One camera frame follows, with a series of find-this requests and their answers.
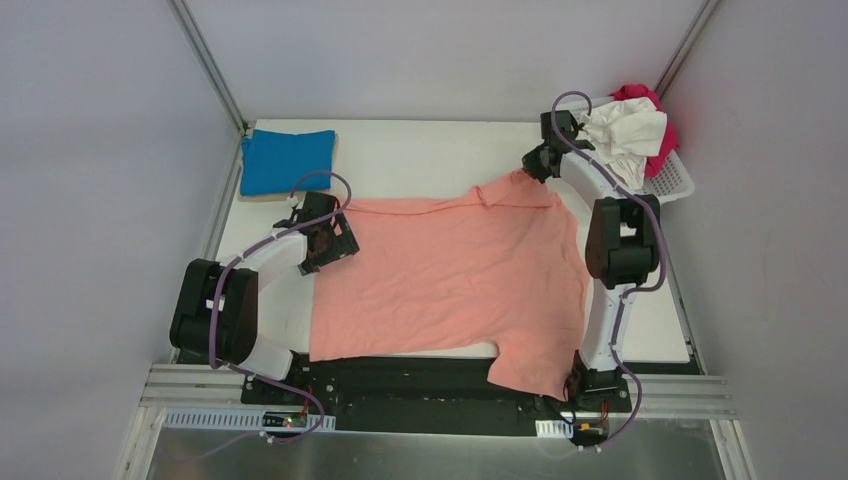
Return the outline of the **salmon pink t shirt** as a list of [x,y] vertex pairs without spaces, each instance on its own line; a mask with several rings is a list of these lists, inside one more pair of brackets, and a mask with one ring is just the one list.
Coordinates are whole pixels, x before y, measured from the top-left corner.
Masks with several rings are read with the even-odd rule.
[[356,199],[359,251],[316,277],[314,361],[484,342],[492,384],[564,400],[589,275],[578,220],[522,171],[452,199]]

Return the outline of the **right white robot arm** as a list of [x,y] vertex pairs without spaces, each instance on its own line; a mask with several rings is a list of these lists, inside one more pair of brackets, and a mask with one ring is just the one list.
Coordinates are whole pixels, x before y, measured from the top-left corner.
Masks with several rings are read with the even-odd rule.
[[539,182],[558,178],[591,207],[584,262],[594,282],[588,325],[565,381],[569,400],[607,400],[624,387],[621,340],[638,291],[664,267],[657,239],[660,203],[654,195],[622,192],[611,173],[577,137],[580,125],[567,110],[540,116],[541,139],[522,159]]

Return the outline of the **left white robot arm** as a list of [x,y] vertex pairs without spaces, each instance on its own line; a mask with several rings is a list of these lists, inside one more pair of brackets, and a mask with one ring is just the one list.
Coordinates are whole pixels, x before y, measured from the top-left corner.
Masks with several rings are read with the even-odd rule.
[[321,268],[356,254],[359,245],[344,202],[321,192],[289,198],[292,213],[246,250],[219,260],[198,258],[185,270],[169,330],[171,345],[203,355],[215,367],[236,366],[284,379],[293,351],[262,333],[264,289],[278,279],[301,286]]

